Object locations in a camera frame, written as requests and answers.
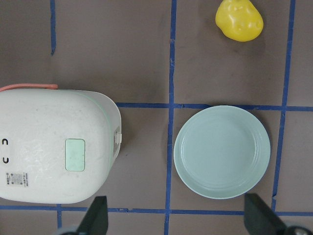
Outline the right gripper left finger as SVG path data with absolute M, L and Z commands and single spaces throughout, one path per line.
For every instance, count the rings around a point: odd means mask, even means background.
M 108 205 L 106 196 L 97 196 L 78 226 L 78 235 L 105 235 L 108 231 Z

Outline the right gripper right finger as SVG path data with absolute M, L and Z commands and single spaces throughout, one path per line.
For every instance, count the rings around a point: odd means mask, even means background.
M 250 235 L 290 235 L 286 224 L 256 193 L 245 195 L 244 225 Z

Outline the green plate near right arm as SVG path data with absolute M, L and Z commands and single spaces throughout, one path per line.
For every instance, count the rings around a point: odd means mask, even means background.
M 204 109 L 188 119 L 174 144 L 174 164 L 182 182 L 211 199 L 240 196 L 264 176 L 271 145 L 260 120 L 227 105 Z

